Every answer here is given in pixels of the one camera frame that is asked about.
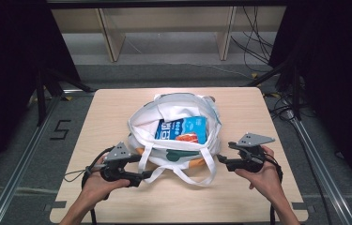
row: finger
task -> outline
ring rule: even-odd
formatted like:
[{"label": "finger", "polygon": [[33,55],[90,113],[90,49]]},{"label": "finger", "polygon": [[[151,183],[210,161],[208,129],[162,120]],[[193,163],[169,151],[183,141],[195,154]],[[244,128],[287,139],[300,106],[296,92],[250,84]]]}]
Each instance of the finger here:
[{"label": "finger", "polygon": [[252,173],[248,172],[246,170],[243,169],[235,169],[235,173],[243,178],[246,178],[249,180],[249,178],[251,177]]},{"label": "finger", "polygon": [[111,182],[111,188],[112,189],[117,189],[117,188],[125,188],[127,186],[130,185],[130,180],[126,180],[126,179],[120,179],[120,180],[116,180],[114,182]]},{"label": "finger", "polygon": [[102,155],[102,156],[97,160],[97,164],[101,164],[107,155],[108,155],[108,153],[105,153],[104,155]]},{"label": "finger", "polygon": [[274,157],[274,151],[268,147],[266,147],[265,145],[261,145],[261,147],[263,148],[263,150],[269,154],[270,156]]}]

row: blue package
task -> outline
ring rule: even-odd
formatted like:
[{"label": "blue package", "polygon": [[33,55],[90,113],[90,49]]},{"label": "blue package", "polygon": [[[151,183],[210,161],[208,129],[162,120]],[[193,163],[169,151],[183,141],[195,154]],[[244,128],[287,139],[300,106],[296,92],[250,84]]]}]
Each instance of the blue package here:
[{"label": "blue package", "polygon": [[207,140],[206,118],[203,116],[193,116],[170,122],[164,122],[161,119],[155,139],[204,144]]}]

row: wooden table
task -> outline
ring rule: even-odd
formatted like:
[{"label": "wooden table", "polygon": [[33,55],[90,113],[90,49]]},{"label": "wooden table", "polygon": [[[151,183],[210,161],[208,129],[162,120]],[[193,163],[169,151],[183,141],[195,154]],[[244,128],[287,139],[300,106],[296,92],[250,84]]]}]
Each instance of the wooden table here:
[{"label": "wooden table", "polygon": [[[144,88],[106,89],[97,91],[84,121],[78,142],[70,159],[68,172],[89,165],[105,148],[125,142],[129,135],[128,119],[156,94],[191,92],[216,98],[222,130],[221,154],[238,158],[228,142],[237,142],[246,132],[273,137],[266,144],[275,152],[283,168],[283,188],[291,203],[303,203],[295,178],[284,154],[282,144],[259,89],[254,87],[208,88]],[[270,204],[257,190],[249,190],[249,181],[215,159],[218,171],[209,187],[184,183],[172,172],[164,172],[152,184],[115,190],[108,201],[96,206],[98,222],[108,223],[220,223],[269,221]],[[129,163],[126,170],[137,172],[138,163]],[[189,169],[194,179],[207,175],[207,168]],[[52,210],[50,219],[58,223],[80,193],[81,178],[64,181],[56,197],[66,202],[65,208]],[[294,210],[300,221],[308,218],[307,210]],[[84,222],[91,221],[87,215]]]}]

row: aluminum rail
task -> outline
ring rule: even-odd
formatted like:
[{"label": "aluminum rail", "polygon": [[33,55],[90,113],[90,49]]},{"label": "aluminum rail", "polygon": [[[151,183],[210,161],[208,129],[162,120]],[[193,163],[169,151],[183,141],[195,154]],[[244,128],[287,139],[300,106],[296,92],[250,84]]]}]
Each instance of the aluminum rail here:
[{"label": "aluminum rail", "polygon": [[[291,111],[288,111],[288,115],[290,118],[293,118],[293,113]],[[292,122],[295,124],[298,132],[302,137],[302,140],[305,143],[309,160],[313,163],[314,170],[325,191],[328,193],[329,199],[331,200],[340,220],[344,225],[352,225],[352,211],[342,192],[337,187],[334,179],[331,177],[327,166],[325,165],[321,156],[319,156],[318,151],[315,148],[310,136],[308,135],[307,130],[303,126],[302,122],[296,118],[293,119]]]},{"label": "aluminum rail", "polygon": [[11,177],[9,178],[6,187],[3,189],[3,192],[0,195],[0,222],[3,219],[4,214],[6,213],[8,206],[14,197],[14,194],[17,190],[17,186],[19,185],[23,175],[31,161],[32,156],[34,155],[38,144],[40,142],[41,134],[45,131],[47,127],[47,122],[50,119],[51,114],[53,113],[54,108],[60,101],[61,97],[53,97],[50,105],[47,109],[48,113],[43,122],[37,129],[32,136],[29,144],[27,145],[23,155],[18,162],[17,167],[15,168],[14,172],[12,173]]}]

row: white tote bag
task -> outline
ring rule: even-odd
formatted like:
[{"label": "white tote bag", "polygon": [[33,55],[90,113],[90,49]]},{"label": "white tote bag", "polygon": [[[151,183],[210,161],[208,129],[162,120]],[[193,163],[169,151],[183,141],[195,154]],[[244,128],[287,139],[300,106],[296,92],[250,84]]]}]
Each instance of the white tote bag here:
[{"label": "white tote bag", "polygon": [[[193,116],[206,119],[206,142],[183,142],[158,140],[155,134],[161,119],[165,122]],[[191,93],[173,93],[155,96],[152,102],[138,110],[129,120],[129,144],[142,155],[139,172],[145,170],[147,161],[159,167],[147,183],[157,179],[164,170],[172,170],[188,184],[208,186],[216,174],[213,157],[220,153],[218,137],[222,124],[215,103],[211,97]],[[206,163],[210,175],[201,181],[189,178],[183,170]]]}]

